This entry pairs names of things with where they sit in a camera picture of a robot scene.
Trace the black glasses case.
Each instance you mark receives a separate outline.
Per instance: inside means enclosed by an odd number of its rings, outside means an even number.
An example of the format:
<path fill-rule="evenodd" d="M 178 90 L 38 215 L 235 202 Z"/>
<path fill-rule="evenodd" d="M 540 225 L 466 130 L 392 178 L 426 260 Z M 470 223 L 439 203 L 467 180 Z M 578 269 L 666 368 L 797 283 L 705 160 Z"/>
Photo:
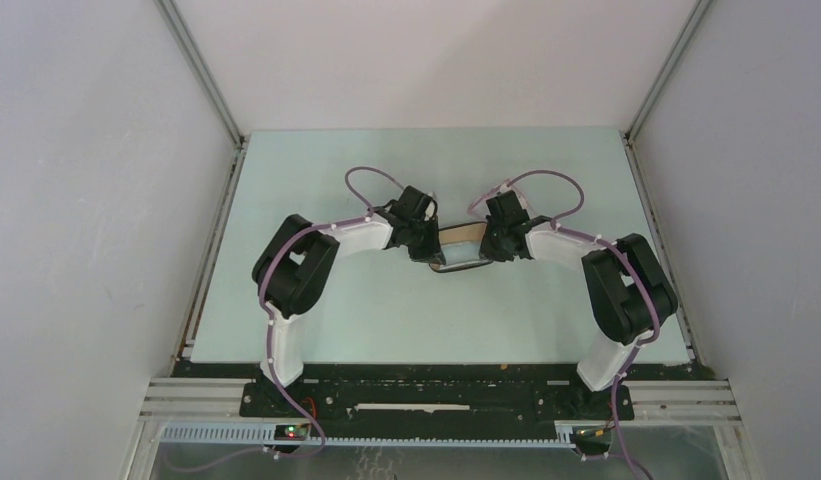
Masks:
<path fill-rule="evenodd" d="M 445 274 L 485 267 L 493 263 L 483 258 L 480 246 L 487 224 L 470 222 L 452 225 L 439 231 L 443 258 L 428 264 L 434 273 Z"/>

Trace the pink transparent sunglasses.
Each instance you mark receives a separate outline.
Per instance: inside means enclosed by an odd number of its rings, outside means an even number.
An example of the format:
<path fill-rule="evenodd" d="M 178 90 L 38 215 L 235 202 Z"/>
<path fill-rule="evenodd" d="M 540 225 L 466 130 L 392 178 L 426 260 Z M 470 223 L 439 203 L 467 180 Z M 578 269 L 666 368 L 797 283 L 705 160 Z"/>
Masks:
<path fill-rule="evenodd" d="M 536 210 L 528 201 L 526 195 L 518 188 L 515 182 L 510 178 L 502 180 L 501 182 L 494 185 L 490 190 L 483 193 L 480 197 L 474 200 L 467 207 L 466 212 L 477 219 L 482 219 L 484 215 L 489 212 L 489 209 L 485 206 L 486 201 L 493 198 L 497 194 L 503 194 L 508 191 L 513 191 L 516 194 L 521 207 L 526 209 L 529 214 L 537 214 Z"/>

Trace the light blue cleaning cloth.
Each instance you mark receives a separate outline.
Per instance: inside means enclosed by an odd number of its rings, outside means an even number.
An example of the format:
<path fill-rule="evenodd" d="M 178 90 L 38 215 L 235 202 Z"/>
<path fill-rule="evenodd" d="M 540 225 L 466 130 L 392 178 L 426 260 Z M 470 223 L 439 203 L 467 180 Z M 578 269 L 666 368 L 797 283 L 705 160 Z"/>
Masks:
<path fill-rule="evenodd" d="M 482 263 L 483 259 L 480 256 L 479 250 L 480 244 L 477 242 L 444 244 L 442 246 L 444 266 L 447 268 L 456 268 L 458 265 Z"/>

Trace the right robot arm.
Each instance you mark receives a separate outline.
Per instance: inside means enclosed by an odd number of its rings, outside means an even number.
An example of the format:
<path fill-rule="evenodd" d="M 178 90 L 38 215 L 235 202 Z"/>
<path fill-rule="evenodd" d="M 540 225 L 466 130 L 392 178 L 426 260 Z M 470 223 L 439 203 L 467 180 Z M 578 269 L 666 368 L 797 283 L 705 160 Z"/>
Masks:
<path fill-rule="evenodd" d="M 584 276 L 599 329 L 576 367 L 580 383 L 567 392 L 571 411 L 592 418 L 608 403 L 605 389 L 623 377 L 636 353 L 655 342 L 679 306 L 677 294 L 645 237 L 613 242 L 531 217 L 514 191 L 485 200 L 488 214 L 479 254 L 493 262 L 549 261 Z"/>

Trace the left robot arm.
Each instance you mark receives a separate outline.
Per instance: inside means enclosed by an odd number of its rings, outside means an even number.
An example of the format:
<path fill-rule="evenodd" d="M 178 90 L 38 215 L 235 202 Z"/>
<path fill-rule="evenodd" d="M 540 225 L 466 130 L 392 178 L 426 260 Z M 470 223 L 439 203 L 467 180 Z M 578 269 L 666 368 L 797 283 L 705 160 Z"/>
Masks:
<path fill-rule="evenodd" d="M 293 383 L 303 373 L 298 323 L 320 300 L 335 261 L 400 247 L 414 262 L 444 262 L 438 202 L 412 186 L 359 217 L 314 224 L 293 214 L 283 221 L 252 270 L 260 307 L 268 316 L 261 370 L 272 382 L 263 402 L 276 415 L 290 416 L 301 406 L 302 390 Z"/>

